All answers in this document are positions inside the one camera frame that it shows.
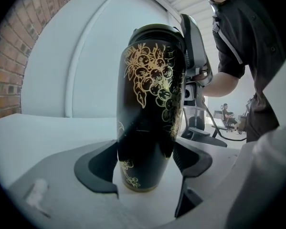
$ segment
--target person sitting at desk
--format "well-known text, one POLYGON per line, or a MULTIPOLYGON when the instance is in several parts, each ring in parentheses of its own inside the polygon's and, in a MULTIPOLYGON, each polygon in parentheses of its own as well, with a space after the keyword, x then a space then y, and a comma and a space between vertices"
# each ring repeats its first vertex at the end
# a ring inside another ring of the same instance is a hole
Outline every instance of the person sitting at desk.
POLYGON ((233 112, 228 112, 228 104, 224 104, 223 105, 223 110, 222 113, 224 114, 224 119, 231 124, 234 124, 234 130, 237 132, 237 128, 238 128, 238 122, 235 120, 234 113, 233 112))

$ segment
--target black cable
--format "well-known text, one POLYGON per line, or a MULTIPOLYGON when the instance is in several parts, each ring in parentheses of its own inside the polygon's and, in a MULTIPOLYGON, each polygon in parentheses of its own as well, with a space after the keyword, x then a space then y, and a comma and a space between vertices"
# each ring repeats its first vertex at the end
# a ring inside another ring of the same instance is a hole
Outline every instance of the black cable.
POLYGON ((244 141, 244 140, 247 139, 247 138, 244 138, 244 139, 229 139, 229 138, 227 138, 227 137, 224 137, 224 136, 221 134, 221 132, 220 132, 218 126, 216 125, 216 123, 215 123, 215 121, 214 121, 214 118, 213 118, 213 116, 211 115, 211 113, 210 113, 208 107, 206 106, 205 102, 204 102, 203 100, 202 100, 202 102, 203 102, 204 106, 206 107, 206 112, 209 114, 209 116, 210 116, 210 118, 211 118, 211 120, 212 120, 212 122, 213 122, 213 124, 214 124, 215 130, 218 132, 218 135, 219 135, 219 136, 221 136, 223 139, 226 139, 226 140, 229 140, 229 141, 236 141, 236 142, 241 142, 241 141, 244 141))

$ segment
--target strap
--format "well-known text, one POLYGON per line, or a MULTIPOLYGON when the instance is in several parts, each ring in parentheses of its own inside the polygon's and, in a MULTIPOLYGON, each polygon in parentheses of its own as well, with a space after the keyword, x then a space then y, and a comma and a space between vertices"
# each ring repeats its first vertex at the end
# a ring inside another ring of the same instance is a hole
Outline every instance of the strap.
POLYGON ((232 53, 235 55, 237 61, 239 62, 239 64, 242 64, 243 61, 242 59, 239 57, 236 49, 232 46, 232 44, 230 44, 229 40, 225 37, 225 35, 222 33, 220 27, 219 27, 219 23, 218 21, 216 21, 216 18, 214 18, 214 22, 213 22, 213 31, 215 31, 216 33, 219 34, 219 36, 221 37, 221 39, 225 42, 225 44, 227 44, 227 46, 231 49, 232 53))

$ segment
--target person in black shirt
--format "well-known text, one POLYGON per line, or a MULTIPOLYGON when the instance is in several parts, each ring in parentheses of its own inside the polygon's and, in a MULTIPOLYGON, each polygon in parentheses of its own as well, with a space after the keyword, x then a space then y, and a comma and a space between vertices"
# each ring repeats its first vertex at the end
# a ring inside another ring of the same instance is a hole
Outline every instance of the person in black shirt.
POLYGON ((231 93, 248 65, 256 93, 247 117, 247 142, 257 141, 279 126, 263 90, 286 59, 286 0, 210 0, 210 3, 216 11, 215 21, 234 51, 213 31, 220 63, 203 95, 222 97, 231 93))
POLYGON ((234 129, 237 130, 237 121, 235 120, 234 113, 228 112, 228 104, 223 105, 222 113, 224 114, 224 118, 227 120, 228 123, 234 125, 234 129))

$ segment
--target ceiling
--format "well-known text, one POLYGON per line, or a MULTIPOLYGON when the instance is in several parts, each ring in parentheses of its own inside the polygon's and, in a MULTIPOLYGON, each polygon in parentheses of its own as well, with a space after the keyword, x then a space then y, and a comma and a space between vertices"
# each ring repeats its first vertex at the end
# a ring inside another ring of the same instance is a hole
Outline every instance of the ceiling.
POLYGON ((214 12, 208 0, 165 0, 177 12, 192 16, 200 29, 204 47, 213 73, 217 73, 218 50, 212 34, 212 16, 214 12))

